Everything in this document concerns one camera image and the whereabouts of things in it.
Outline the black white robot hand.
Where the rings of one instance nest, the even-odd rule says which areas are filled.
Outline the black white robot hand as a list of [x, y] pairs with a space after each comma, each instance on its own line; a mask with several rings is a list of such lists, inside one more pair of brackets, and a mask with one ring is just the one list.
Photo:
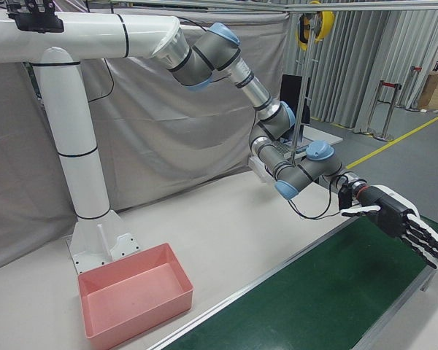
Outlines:
[[338, 192], [339, 210], [346, 217], [367, 216], [391, 238], [399, 238], [432, 268], [438, 263], [438, 233], [424, 222], [416, 206], [384, 185], [352, 188], [344, 184]]

